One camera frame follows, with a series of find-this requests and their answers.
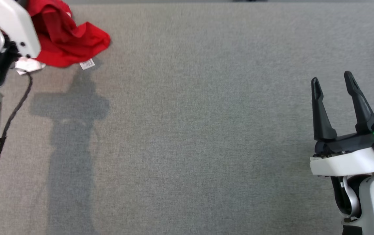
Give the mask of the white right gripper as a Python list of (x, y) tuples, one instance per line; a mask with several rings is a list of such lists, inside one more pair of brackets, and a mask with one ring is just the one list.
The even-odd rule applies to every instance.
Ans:
[(353, 74), (345, 71), (344, 77), (357, 119), (357, 134), (338, 138), (324, 107), (324, 94), (319, 80), (316, 77), (311, 80), (313, 130), (317, 143), (315, 154), (310, 158), (310, 169), (316, 176), (344, 177), (374, 172), (374, 133), (371, 128), (374, 124), (374, 112)]

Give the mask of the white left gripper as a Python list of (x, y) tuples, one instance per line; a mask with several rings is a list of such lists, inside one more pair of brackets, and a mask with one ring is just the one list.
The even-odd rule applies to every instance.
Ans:
[(15, 0), (0, 0), (0, 29), (17, 43), (21, 55), (39, 56), (41, 45), (32, 19)]

